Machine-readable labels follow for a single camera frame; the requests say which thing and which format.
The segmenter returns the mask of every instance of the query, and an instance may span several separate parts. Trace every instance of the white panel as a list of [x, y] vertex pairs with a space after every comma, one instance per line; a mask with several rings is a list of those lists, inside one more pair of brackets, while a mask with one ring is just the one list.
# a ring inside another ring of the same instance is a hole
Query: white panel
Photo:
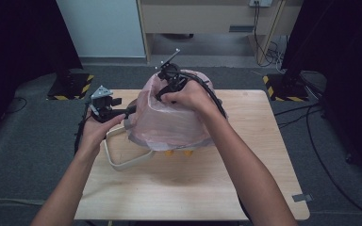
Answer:
[[57, 2], [80, 57], [145, 57], [136, 1]]

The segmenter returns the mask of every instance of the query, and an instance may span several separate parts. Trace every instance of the pink plastic bag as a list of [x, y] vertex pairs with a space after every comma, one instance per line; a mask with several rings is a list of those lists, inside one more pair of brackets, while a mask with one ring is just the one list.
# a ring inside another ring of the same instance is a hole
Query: pink plastic bag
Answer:
[[[203, 74], [192, 73], [204, 81], [213, 90], [213, 84]], [[214, 145], [206, 127], [199, 116], [181, 104], [163, 104], [155, 95], [167, 86], [157, 73], [146, 83], [137, 99], [137, 112], [124, 122], [128, 138], [154, 151], [193, 150]]]

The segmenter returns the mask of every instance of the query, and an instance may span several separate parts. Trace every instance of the finger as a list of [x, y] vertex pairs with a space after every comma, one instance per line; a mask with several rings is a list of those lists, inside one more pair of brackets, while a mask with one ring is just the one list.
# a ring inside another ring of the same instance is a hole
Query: finger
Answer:
[[122, 122], [122, 120], [124, 120], [124, 118], [125, 118], [125, 114], [118, 115], [118, 116], [114, 117], [113, 119], [105, 122], [104, 126], [107, 130], [109, 130], [113, 126], [120, 124]]
[[86, 113], [86, 115], [85, 115], [85, 119], [87, 119], [88, 117], [90, 117], [90, 116], [91, 116], [91, 114], [92, 114], [92, 110], [91, 110], [91, 108], [90, 108], [90, 107], [88, 107], [88, 109], [87, 109], [87, 113]]
[[174, 101], [177, 101], [177, 95], [178, 93], [177, 92], [168, 92], [168, 93], [165, 93], [163, 95], [161, 95], [161, 101], [163, 103], [170, 103], [170, 102], [174, 102]]

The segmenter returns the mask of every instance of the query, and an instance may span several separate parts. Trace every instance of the hand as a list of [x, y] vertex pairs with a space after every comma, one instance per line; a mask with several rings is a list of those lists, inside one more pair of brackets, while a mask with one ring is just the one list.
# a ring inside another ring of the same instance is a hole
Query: hand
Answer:
[[214, 105], [205, 89], [193, 80], [189, 80], [181, 91], [163, 94], [161, 100], [163, 103], [175, 101], [195, 111], [200, 111], [203, 107], [208, 105]]
[[91, 116], [91, 110], [89, 109], [87, 112], [87, 121], [84, 125], [81, 145], [77, 153], [83, 155], [86, 154], [89, 157], [96, 157], [96, 155], [99, 154], [100, 144], [105, 138], [107, 131], [109, 131], [113, 126], [120, 124], [124, 117], [125, 114], [122, 114], [110, 121], [101, 123]]

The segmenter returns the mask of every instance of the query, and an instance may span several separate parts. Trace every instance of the cable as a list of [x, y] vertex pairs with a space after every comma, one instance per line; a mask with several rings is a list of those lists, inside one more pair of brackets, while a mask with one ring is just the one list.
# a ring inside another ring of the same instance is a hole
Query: cable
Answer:
[[274, 63], [274, 60], [275, 60], [275, 67], [276, 67], [276, 69], [277, 69], [278, 72], [284, 73], [284, 72], [282, 72], [280, 69], [278, 69], [278, 64], [281, 63], [282, 60], [284, 59], [284, 54], [283, 54], [282, 52], [279, 52], [279, 51], [278, 51], [278, 44], [277, 44], [277, 43], [275, 43], [274, 41], [271, 41], [270, 43], [275, 46], [275, 50], [272, 50], [272, 49], [269, 47], [269, 49], [267, 50], [266, 56], [267, 56], [267, 57], [271, 57], [271, 63]]
[[[285, 36], [285, 48], [284, 48], [284, 53], [283, 53], [284, 56], [285, 56], [285, 53], [287, 52], [287, 49], [288, 49], [288, 43], [289, 43], [289, 36], [286, 35], [286, 36]], [[281, 65], [280, 70], [282, 70], [282, 72], [286, 73], [287, 70], [286, 70], [286, 69], [282, 69], [282, 63], [283, 63], [283, 62], [280, 62], [280, 65]]]
[[91, 97], [85, 103], [84, 114], [82, 116], [81, 122], [78, 124], [78, 131], [75, 134], [76, 137], [75, 137], [75, 142], [74, 142], [74, 154], [76, 154], [78, 151], [78, 145], [80, 143], [80, 140], [81, 140], [81, 137], [82, 137], [82, 134], [84, 131], [85, 122], [90, 118], [90, 116], [87, 117], [88, 107], [90, 106], [90, 103], [91, 103]]
[[286, 111], [281, 111], [281, 112], [278, 112], [278, 113], [274, 114], [274, 116], [279, 116], [279, 115], [282, 115], [282, 114], [285, 114], [285, 113], [288, 113], [288, 112], [291, 112], [291, 111], [300, 110], [300, 109], [304, 109], [304, 108], [308, 108], [308, 107], [313, 107], [313, 106], [316, 106], [316, 105], [319, 105], [319, 103], [316, 103], [316, 104], [313, 104], [313, 105], [305, 105], [305, 106], [301, 106], [301, 107], [296, 107], [296, 108], [292, 108], [292, 109], [286, 110]]
[[315, 84], [309, 82], [304, 76], [303, 76], [303, 72], [301, 72], [300, 74], [300, 78], [302, 79], [303, 83], [309, 88], [311, 89], [310, 91], [313, 91], [314, 93], [312, 93], [314, 96], [316, 97], [322, 97], [323, 95], [323, 91], [321, 91], [321, 89], [316, 86]]
[[90, 220], [85, 220], [85, 222], [90, 225], [90, 226], [96, 226], [96, 224], [94, 224], [92, 221]]
[[44, 200], [0, 199], [0, 204], [23, 204], [41, 206], [44, 203]]
[[23, 97], [15, 97], [15, 98], [13, 98], [13, 100], [16, 100], [16, 99], [18, 99], [18, 101], [23, 100], [23, 101], [25, 101], [25, 103], [19, 109], [12, 110], [12, 111], [7, 111], [7, 112], [5, 112], [5, 114], [13, 114], [13, 113], [19, 112], [19, 111], [23, 110], [27, 106], [27, 100], [25, 98], [23, 98]]
[[354, 205], [357, 209], [359, 209], [362, 212], [362, 207], [360, 205], [358, 205], [354, 200], [352, 200], [352, 198], [350, 198], [343, 190], [342, 188], [337, 184], [337, 182], [334, 180], [334, 178], [331, 176], [331, 173], [329, 172], [328, 168], [325, 167], [325, 164], [322, 162], [322, 159], [319, 155], [319, 152], [317, 151], [316, 145], [314, 144], [314, 140], [313, 137], [311, 135], [311, 130], [310, 130], [310, 125], [309, 125], [309, 113], [310, 113], [310, 109], [312, 106], [310, 106], [307, 109], [307, 113], [306, 113], [306, 126], [307, 126], [307, 132], [308, 132], [308, 136], [310, 137], [310, 142], [311, 142], [311, 146], [313, 147], [314, 153], [316, 154], [317, 158], [319, 159], [320, 164], [322, 165], [322, 168], [324, 169], [325, 173], [327, 174], [327, 176], [329, 177], [329, 179], [331, 180], [332, 184], [337, 188], [337, 190], [340, 192], [340, 194], [342, 194], [342, 196], [345, 197], [346, 200], [348, 200], [352, 205]]
[[[314, 114], [314, 113], [319, 112], [319, 111], [322, 111], [322, 109], [319, 109], [319, 110], [310, 112], [310, 114]], [[284, 128], [284, 127], [287, 127], [287, 126], [291, 125], [291, 124], [294, 123], [294, 122], [297, 122], [297, 121], [303, 119], [304, 117], [306, 117], [306, 114], [300, 116], [300, 117], [299, 117], [298, 119], [296, 119], [296, 120], [278, 123], [277, 125], [278, 125], [278, 126], [281, 126], [281, 127], [279, 127], [279, 128], [282, 129], [282, 128]]]
[[222, 103], [220, 103], [219, 99], [216, 97], [214, 92], [210, 89], [210, 87], [207, 85], [207, 83], [204, 80], [202, 80], [202, 78], [200, 78], [192, 73], [184, 73], [184, 72], [179, 72], [179, 71], [166, 71], [166, 73], [178, 73], [178, 74], [184, 75], [186, 78], [192, 79], [195, 82], [199, 83], [205, 89], [205, 91], [208, 93], [208, 95], [211, 97], [213, 102], [216, 104], [217, 108], [219, 108], [219, 111], [222, 113], [222, 115], [225, 118], [227, 118], [227, 116], [225, 114], [225, 110], [224, 110], [224, 108], [222, 108]]
[[273, 58], [271, 59], [271, 61], [269, 61], [267, 59], [267, 55], [264, 53], [264, 50], [261, 48], [260, 44], [258, 43], [258, 40], [257, 40], [257, 34], [256, 34], [256, 29], [257, 29], [257, 25], [258, 25], [258, 17], [259, 17], [259, 14], [260, 14], [260, 5], [259, 5], [259, 2], [258, 1], [255, 1], [255, 19], [254, 19], [254, 26], [255, 26], [255, 29], [254, 29], [254, 37], [255, 37], [255, 43], [256, 43], [256, 52], [258, 54], [258, 50], [260, 49], [261, 53], [263, 54], [263, 56], [265, 57], [266, 61], [268, 62], [268, 64], [266, 65], [261, 65], [259, 62], [258, 62], [258, 58], [256, 58], [256, 64], [260, 67], [267, 67], [269, 65], [271, 65], [273, 63]]
[[278, 52], [278, 56], [277, 56], [277, 59], [275, 60], [275, 69], [279, 72], [279, 73], [285, 73], [287, 70], [285, 69], [281, 69], [281, 68], [278, 68], [278, 64], [280, 66], [282, 66], [282, 61], [284, 60], [284, 53], [286, 52], [287, 50], [287, 44], [285, 44], [285, 48], [282, 52]]
[[321, 98], [321, 95], [320, 94], [318, 94], [318, 93], [315, 93], [313, 90], [311, 90], [311, 88], [310, 87], [308, 87], [308, 86], [305, 86], [306, 88], [307, 88], [307, 90], [311, 93], [311, 95], [313, 95], [314, 96], [314, 98], [316, 98], [318, 101], [320, 100], [320, 98]]

